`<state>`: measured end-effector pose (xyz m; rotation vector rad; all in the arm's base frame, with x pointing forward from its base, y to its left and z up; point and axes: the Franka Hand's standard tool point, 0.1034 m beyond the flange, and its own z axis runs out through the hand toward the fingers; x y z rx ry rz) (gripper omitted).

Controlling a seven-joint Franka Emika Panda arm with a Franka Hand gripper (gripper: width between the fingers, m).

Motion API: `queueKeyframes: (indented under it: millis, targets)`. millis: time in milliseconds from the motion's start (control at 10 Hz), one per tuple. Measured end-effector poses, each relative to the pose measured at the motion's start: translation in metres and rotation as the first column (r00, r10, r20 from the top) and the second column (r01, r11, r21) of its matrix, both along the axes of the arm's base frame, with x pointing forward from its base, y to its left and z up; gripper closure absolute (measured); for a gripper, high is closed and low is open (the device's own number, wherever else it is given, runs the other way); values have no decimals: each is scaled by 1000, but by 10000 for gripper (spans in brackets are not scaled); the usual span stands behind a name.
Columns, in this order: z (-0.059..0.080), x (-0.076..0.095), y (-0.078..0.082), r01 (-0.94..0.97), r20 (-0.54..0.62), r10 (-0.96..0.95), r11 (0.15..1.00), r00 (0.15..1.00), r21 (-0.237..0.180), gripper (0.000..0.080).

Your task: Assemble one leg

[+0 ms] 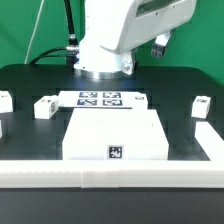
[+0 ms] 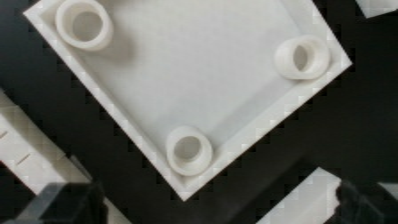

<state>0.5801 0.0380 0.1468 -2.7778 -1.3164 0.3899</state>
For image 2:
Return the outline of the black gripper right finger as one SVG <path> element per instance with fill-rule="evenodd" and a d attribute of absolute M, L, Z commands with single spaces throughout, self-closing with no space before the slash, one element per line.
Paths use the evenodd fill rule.
<path fill-rule="evenodd" d="M 343 181 L 336 196 L 339 204 L 325 224 L 398 224 L 398 199 L 378 184 Z"/>

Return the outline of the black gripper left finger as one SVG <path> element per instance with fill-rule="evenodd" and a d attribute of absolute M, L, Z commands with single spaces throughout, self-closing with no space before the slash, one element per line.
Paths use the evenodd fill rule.
<path fill-rule="evenodd" d="M 23 209 L 18 224 L 107 224 L 108 209 L 98 183 L 50 183 Z"/>

